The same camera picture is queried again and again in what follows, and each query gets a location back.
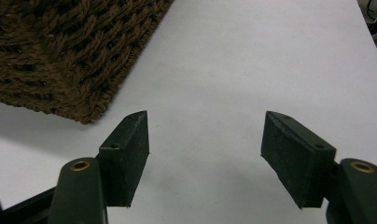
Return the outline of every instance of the white surface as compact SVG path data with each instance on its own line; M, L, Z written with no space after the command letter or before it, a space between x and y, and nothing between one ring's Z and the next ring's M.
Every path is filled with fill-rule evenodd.
M176 0L102 119L0 104L5 208L95 156L125 116L148 111L151 154L114 223L326 223L300 210L260 154L265 112L287 114L377 164L377 51L351 0Z

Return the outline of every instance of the basket weave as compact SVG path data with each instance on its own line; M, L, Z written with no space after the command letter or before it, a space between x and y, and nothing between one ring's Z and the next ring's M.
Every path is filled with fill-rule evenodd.
M173 0L0 0L0 102L89 123Z

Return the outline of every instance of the brown wicker basket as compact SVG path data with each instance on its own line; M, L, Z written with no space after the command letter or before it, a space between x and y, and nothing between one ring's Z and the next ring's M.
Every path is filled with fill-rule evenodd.
M0 0L0 102L89 123L173 0Z

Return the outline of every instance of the woven basket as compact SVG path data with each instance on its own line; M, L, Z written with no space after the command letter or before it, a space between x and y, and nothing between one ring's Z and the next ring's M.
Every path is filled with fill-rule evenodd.
M0 0L0 102L89 123L173 0Z

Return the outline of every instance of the wicker basket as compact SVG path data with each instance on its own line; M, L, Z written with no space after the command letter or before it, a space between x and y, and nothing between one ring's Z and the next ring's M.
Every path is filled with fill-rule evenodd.
M89 123L173 0L0 0L0 102Z

